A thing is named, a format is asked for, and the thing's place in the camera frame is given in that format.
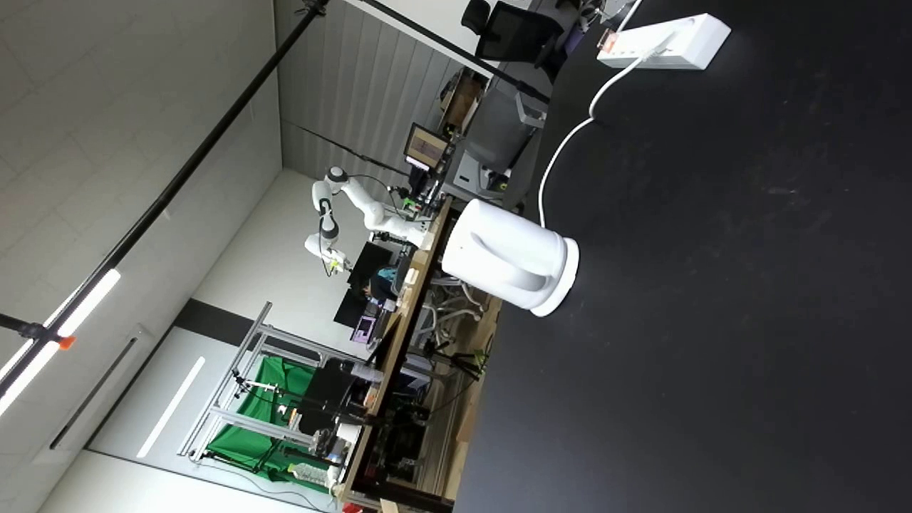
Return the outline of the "black office chair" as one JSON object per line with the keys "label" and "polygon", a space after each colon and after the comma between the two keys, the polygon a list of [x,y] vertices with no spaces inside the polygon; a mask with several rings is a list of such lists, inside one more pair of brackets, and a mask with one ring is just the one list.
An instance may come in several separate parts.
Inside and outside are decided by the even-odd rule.
{"label": "black office chair", "polygon": [[529,63],[542,69],[564,29],[546,14],[512,4],[469,0],[460,25],[479,36],[475,56],[485,61]]}

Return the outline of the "white power strip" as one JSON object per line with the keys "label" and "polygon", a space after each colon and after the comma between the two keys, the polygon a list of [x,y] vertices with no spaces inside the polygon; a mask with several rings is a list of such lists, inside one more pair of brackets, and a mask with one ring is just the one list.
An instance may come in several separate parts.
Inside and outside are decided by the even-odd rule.
{"label": "white power strip", "polygon": [[732,29],[711,14],[695,14],[611,32],[604,36],[597,61],[622,69],[635,63],[642,69],[704,71]]}

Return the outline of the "clear plastic bottle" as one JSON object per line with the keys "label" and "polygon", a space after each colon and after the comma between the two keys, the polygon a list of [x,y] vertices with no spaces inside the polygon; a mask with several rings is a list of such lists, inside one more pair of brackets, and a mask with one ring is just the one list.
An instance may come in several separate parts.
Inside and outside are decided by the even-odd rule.
{"label": "clear plastic bottle", "polygon": [[287,472],[298,481],[326,489],[332,489],[333,486],[338,484],[339,471],[335,465],[329,465],[326,470],[323,470],[323,468],[318,468],[315,465],[299,463],[288,465]]}

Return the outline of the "green cloth backdrop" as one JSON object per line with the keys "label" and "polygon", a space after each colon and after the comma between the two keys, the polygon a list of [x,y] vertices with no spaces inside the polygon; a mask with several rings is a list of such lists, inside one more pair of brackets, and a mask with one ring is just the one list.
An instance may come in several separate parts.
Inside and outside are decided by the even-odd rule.
{"label": "green cloth backdrop", "polygon": [[[297,365],[277,356],[267,356],[261,360],[255,380],[258,383],[278,387],[280,395],[272,390],[256,388],[254,392],[245,393],[237,413],[257,421],[277,426],[287,426],[292,411],[292,403],[303,397],[315,368]],[[292,442],[271,438],[250,430],[226,425],[206,445],[209,457],[234,465],[248,473],[263,477],[270,482],[286,482],[309,488],[323,494],[329,489],[298,481],[287,472],[288,465],[307,463],[326,470],[327,464],[309,461],[300,457],[306,448]]]}

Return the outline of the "grey machine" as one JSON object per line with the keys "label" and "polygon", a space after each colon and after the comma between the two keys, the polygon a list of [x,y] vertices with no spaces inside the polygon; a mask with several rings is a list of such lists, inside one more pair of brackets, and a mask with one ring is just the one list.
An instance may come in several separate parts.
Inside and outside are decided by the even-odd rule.
{"label": "grey machine", "polygon": [[518,90],[485,92],[467,135],[454,144],[443,186],[448,195],[518,207],[531,187],[549,107]]}

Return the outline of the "cardboard box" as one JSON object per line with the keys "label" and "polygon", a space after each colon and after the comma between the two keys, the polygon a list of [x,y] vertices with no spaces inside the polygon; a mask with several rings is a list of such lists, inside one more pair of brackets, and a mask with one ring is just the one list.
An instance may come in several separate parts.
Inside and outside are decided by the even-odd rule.
{"label": "cardboard box", "polygon": [[446,139],[465,136],[488,89],[488,78],[463,67],[444,85],[440,94],[440,133]]}

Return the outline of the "white electric kettle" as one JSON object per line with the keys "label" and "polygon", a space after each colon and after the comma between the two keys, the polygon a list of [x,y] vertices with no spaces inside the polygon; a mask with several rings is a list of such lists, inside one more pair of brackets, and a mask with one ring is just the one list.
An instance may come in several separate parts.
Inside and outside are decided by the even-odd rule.
{"label": "white electric kettle", "polygon": [[463,208],[442,256],[445,273],[537,317],[561,305],[579,263],[572,238],[479,199]]}

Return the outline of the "ceiling light strip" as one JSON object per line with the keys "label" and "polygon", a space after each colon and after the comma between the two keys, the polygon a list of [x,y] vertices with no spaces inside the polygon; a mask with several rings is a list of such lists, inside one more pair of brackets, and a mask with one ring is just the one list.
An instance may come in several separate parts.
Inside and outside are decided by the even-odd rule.
{"label": "ceiling light strip", "polygon": [[185,379],[182,380],[180,386],[173,394],[172,399],[170,399],[168,405],[160,415],[160,418],[157,419],[157,422],[153,428],[151,428],[149,435],[147,435],[143,444],[140,446],[139,451],[135,455],[136,458],[144,459],[147,457],[147,455],[150,454],[151,448],[153,448],[153,445],[155,445],[157,439],[162,435],[162,432],[168,425],[170,418],[172,418],[183,398],[185,398],[185,394],[189,392],[189,389],[191,389],[192,384],[195,382],[196,377],[204,367],[205,363],[206,358],[200,356],[197,358],[195,363],[192,364],[192,367],[186,374]]}
{"label": "ceiling light strip", "polygon": [[110,293],[110,290],[120,281],[121,275],[117,269],[111,269],[105,273],[103,279],[97,286],[91,289],[86,299],[79,303],[75,311],[65,319],[62,327],[56,332],[55,340],[49,341],[45,347],[37,353],[36,357],[26,366],[23,373],[13,380],[10,389],[0,396],[0,417],[9,409],[13,402],[19,398],[19,394],[37,376],[39,371],[49,363],[49,361],[60,351],[67,351],[77,340],[75,332],[81,327],[82,323],[91,315],[92,312],[100,305],[104,298]]}

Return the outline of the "long wooden table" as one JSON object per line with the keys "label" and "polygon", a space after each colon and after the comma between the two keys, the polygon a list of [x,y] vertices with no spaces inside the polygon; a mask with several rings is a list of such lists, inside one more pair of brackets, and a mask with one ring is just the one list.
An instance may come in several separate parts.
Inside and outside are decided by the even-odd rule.
{"label": "long wooden table", "polygon": [[452,513],[452,503],[438,494],[420,492],[399,484],[381,481],[368,474],[369,458],[379,446],[382,428],[392,420],[390,409],[395,380],[406,361],[408,344],[413,337],[419,313],[423,307],[424,295],[430,285],[431,269],[442,249],[447,222],[452,219],[452,197],[442,204],[436,218],[430,225],[431,246],[417,250],[410,259],[407,272],[401,277],[412,276],[398,294],[401,303],[390,318],[390,325],[379,344],[383,356],[379,370],[383,380],[379,384],[375,402],[367,409],[367,425],[362,426],[361,435],[353,450],[351,463],[342,481],[339,499],[342,502],[358,504],[363,509],[380,511],[382,502],[392,502],[400,511],[413,509],[417,513]]}

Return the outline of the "row of black monitors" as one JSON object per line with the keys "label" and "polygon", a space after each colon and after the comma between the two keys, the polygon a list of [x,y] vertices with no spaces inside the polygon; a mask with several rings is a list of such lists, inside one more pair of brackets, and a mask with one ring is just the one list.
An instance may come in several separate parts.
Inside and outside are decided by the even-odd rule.
{"label": "row of black monitors", "polygon": [[369,303],[369,298],[363,292],[364,286],[367,285],[369,277],[374,276],[381,267],[387,266],[391,259],[392,253],[388,248],[372,242],[364,244],[353,270],[348,274],[345,294],[333,315],[336,324],[349,328],[356,327]]}

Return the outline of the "aluminium frame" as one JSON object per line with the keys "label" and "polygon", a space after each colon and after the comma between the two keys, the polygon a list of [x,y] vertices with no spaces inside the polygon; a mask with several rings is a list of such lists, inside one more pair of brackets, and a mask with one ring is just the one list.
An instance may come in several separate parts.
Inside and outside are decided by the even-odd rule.
{"label": "aluminium frame", "polygon": [[216,374],[214,390],[185,436],[178,455],[199,461],[208,444],[224,426],[234,426],[276,441],[292,442],[301,447],[310,445],[313,438],[289,427],[273,425],[237,412],[244,395],[242,383],[254,371],[254,365],[264,355],[284,358],[293,363],[323,367],[332,358],[363,364],[364,358],[344,353],[303,336],[294,335],[267,323],[271,302],[266,302],[255,319],[248,319],[192,299],[178,314],[174,325],[214,340],[228,342],[234,356]]}

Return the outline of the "long black pole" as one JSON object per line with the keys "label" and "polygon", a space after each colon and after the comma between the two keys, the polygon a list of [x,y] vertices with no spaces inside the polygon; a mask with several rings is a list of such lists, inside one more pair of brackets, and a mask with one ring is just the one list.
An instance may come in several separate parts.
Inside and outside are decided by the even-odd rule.
{"label": "long black pole", "polygon": [[237,119],[240,113],[248,106],[250,100],[260,91],[267,78],[273,73],[278,65],[286,58],[287,53],[293,48],[293,45],[299,40],[300,36],[306,32],[316,17],[322,17],[326,14],[326,6],[331,0],[301,0],[302,16],[299,23],[294,27],[292,32],[276,49],[273,55],[265,61],[260,71],[251,79],[245,89],[239,94],[237,99],[232,102],[230,108],[225,111],[218,123],[207,134],[205,139],[199,144],[195,151],[189,156],[185,164],[176,175],[166,185],[160,194],[155,198],[147,210],[139,219],[130,227],[130,230],[118,240],[104,260],[101,260],[87,279],[75,290],[73,295],[66,299],[60,311],[50,318],[50,324],[43,325],[39,323],[27,323],[23,319],[14,318],[6,313],[0,313],[0,327],[15,331],[24,340],[32,341],[23,355],[14,359],[10,369],[0,376],[0,400],[13,402],[19,393],[27,387],[27,379],[24,377],[26,371],[36,370],[35,360],[39,357],[42,350],[50,345],[55,344],[59,348],[67,348],[75,341],[74,336],[62,336],[60,331],[63,325],[75,317],[75,312],[79,306],[88,305],[88,296],[92,292],[101,289],[101,281],[110,275],[112,271],[120,265],[124,257],[133,250],[133,247],[141,240],[144,234],[150,230],[157,218],[172,204],[176,195],[185,187],[186,182],[195,175],[197,169],[205,161],[209,153],[215,149],[219,140],[224,137],[226,131]]}
{"label": "long black pole", "polygon": [[536,98],[538,101],[543,102],[545,105],[549,104],[550,97],[545,95],[544,92],[538,91],[537,88],[529,85],[528,83],[525,83],[522,81],[522,79],[512,77],[501,68],[494,67],[487,61],[483,61],[483,59],[478,58],[478,56],[466,52],[465,49],[460,48],[456,45],[456,43],[452,43],[449,40],[436,35],[436,33],[433,33],[426,27],[419,25],[414,20],[408,19],[406,16],[404,16],[404,14],[400,14],[397,11],[390,9],[390,7],[385,6],[385,4],[378,2],[378,0],[351,1],[367,4],[367,6],[370,6],[372,9],[382,14],[382,16],[379,16],[379,20],[385,21],[384,16],[387,16],[388,19],[395,20],[401,25],[407,26],[411,31],[419,33],[421,36],[424,36],[424,38],[430,39],[430,41],[433,42],[431,45],[433,48],[437,50],[439,50],[439,48],[445,48],[450,53],[459,56],[462,59],[462,64],[468,63],[468,66],[472,69],[475,69],[476,71],[488,72],[492,77],[498,77],[499,79],[502,79],[502,81],[506,81],[508,84],[514,86],[519,92]]}

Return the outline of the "small monitor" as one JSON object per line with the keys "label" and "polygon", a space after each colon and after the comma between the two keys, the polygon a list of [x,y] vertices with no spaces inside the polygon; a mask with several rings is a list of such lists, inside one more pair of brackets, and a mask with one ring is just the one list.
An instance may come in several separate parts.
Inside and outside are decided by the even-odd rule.
{"label": "small monitor", "polygon": [[408,131],[403,155],[413,167],[432,172],[444,162],[449,150],[450,143],[446,139],[419,123],[413,123]]}

